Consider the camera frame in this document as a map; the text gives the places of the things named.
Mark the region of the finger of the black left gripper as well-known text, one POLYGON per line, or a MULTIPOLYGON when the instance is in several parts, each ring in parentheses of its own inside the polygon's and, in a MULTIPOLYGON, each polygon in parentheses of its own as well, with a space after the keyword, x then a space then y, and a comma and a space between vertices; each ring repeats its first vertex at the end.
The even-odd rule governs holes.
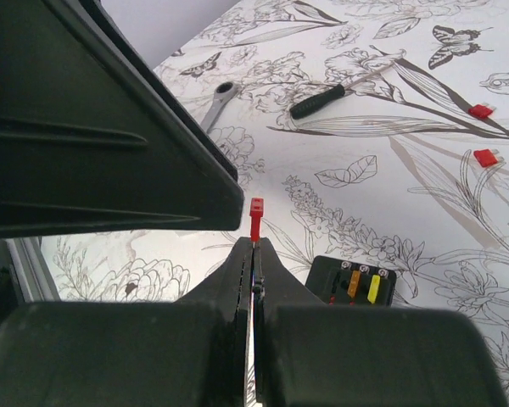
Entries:
POLYGON ((98 1, 0 1, 0 238, 234 231, 232 163, 98 1))

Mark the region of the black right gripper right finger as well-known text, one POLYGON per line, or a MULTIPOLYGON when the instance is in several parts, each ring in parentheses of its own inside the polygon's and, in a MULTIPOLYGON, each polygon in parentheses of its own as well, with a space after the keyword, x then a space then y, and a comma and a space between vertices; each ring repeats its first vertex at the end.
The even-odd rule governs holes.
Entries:
POLYGON ((254 247, 254 378, 265 406, 505 406, 476 326, 455 311, 323 303, 271 242, 254 247))

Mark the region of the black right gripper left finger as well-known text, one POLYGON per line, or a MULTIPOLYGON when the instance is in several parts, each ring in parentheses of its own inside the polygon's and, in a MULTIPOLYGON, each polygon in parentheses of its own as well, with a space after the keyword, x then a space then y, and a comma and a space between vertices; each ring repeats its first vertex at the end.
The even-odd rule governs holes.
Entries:
POLYGON ((247 237, 176 302, 35 302, 0 326, 0 406, 242 406, 247 237))

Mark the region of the black fuse box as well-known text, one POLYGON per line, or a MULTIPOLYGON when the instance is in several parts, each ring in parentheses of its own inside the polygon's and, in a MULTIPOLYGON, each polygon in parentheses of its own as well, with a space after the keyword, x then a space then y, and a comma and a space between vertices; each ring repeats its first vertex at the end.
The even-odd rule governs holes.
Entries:
POLYGON ((316 256, 305 286, 330 305, 390 306, 396 280, 393 270, 316 256))

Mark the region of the yellow blade fuse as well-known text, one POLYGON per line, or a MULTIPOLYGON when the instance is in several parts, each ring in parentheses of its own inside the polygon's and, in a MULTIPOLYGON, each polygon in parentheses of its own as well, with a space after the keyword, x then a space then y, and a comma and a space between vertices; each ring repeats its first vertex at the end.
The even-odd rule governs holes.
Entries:
POLYGON ((368 294, 366 296, 367 300, 369 301, 370 304, 375 304, 377 301, 378 292, 379 292, 379 288, 380 288, 380 281, 381 281, 381 276, 379 276, 379 275, 372 276, 372 279, 371 279, 370 285, 369 285, 369 289, 368 289, 368 294))

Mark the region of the orange blade fuse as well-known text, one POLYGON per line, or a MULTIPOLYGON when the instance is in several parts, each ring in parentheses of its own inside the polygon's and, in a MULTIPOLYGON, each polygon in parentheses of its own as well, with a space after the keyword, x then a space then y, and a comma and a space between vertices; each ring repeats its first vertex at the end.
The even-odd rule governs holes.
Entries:
POLYGON ((356 292, 358 290, 359 284, 361 280, 361 272, 359 270, 354 270, 351 274, 350 282, 347 288, 347 294, 354 298, 356 292))

